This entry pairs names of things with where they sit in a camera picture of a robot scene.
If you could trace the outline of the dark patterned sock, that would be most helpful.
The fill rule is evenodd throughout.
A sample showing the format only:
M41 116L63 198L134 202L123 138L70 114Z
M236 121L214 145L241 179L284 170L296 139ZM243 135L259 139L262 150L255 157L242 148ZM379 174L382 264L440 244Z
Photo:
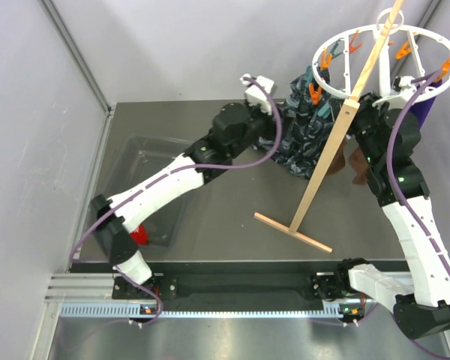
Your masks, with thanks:
M288 97L278 106L282 119L280 145L271 156L276 164L303 179L312 176L343 104L340 98L322 90L319 104L313 105L310 83L318 84L311 66L290 83ZM331 113L328 118L320 118L317 110L326 103Z

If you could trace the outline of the white round sock hanger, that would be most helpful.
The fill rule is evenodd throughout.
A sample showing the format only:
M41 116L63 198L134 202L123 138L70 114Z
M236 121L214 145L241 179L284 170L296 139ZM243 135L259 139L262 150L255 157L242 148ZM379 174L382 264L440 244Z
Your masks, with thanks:
M392 82L394 81L394 79L392 78L390 69L389 45L385 45L382 48L382 52L377 63L375 64L375 67L378 67L379 74L379 96L381 97L380 102L388 101L393 107L402 108L405 106L405 103L407 101L412 101L413 104L416 104L422 101L426 101L430 98L435 98L448 90L450 87L450 71L441 79L441 85L433 87L429 84L429 82L432 80L432 76L425 73L425 69L423 68L422 60L419 55L419 46L416 43L415 36L420 35L426 38L430 38L439 45L445 47L449 52L450 40L425 28L405 25L404 15L398 16L394 23L396 25L401 24L401 27L398 29L398 31L392 31L389 35L389 38L397 32L404 32L407 35L406 43L400 48L400 51L397 52L397 58L401 59L404 56L411 55L415 64L417 76L399 76L397 78L398 89L394 90L392 88ZM363 25L357 28L343 31L340 34L337 34L334 37L328 39L315 52L311 64L313 76L324 91L328 92L330 95L333 95L336 98L344 99L346 90L353 89L355 84L353 85L351 83L350 78L350 54L353 52L351 39L362 32L371 32L374 39L374 36L377 34L378 26L382 26L383 24L380 22L376 22L373 25ZM328 69L332 61L332 56L328 52L328 48L336 41L340 41L343 44L343 89L333 88L320 74L321 71Z

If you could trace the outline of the brown sock with stripes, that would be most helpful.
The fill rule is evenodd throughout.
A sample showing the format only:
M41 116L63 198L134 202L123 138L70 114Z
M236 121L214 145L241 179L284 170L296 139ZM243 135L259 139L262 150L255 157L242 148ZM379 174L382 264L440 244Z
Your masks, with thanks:
M352 183L354 185L366 185L368 162L363 151L359 147L357 147L349 156L349 165L355 171L355 177L352 180Z

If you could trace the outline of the red snowflake sock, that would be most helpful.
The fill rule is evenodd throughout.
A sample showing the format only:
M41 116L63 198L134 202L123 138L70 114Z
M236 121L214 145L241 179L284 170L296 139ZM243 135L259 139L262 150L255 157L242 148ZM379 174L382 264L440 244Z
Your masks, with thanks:
M139 246L149 245L149 236L146 232L145 227L142 224L140 224L134 231L130 233L130 237Z

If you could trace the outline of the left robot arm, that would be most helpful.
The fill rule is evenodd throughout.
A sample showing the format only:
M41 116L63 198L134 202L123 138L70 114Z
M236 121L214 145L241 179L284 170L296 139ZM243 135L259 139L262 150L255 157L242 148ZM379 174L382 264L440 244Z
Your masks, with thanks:
M260 138L282 134L281 114L273 100L275 82L244 74L244 101L228 103L213 118L208 133L191 143L162 170L116 195L97 195L90 203L96 219L90 227L109 264L129 279L139 297L150 296L155 279L131 234L158 210L182 195L207 185Z

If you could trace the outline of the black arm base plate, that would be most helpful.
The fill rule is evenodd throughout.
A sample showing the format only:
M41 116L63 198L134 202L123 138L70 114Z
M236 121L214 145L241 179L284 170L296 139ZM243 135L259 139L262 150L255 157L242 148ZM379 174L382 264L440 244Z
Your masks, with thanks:
M297 296L300 300L333 301L353 296L332 274L311 273L166 273L154 274L139 289L123 277L115 279L115 299L147 299L151 291L164 301L192 296Z

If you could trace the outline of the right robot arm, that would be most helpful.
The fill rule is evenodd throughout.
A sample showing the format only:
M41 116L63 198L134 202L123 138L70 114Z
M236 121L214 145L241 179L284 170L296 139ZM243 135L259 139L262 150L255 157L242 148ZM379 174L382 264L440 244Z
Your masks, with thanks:
M398 238L412 283L406 284L377 269L366 259L341 261L334 272L335 288L346 297L364 293L389 310L409 339L450 330L450 270L448 254L434 221L430 191L412 160L421 140L419 122L407 113L379 104L366 94L350 127L366 164L367 185Z

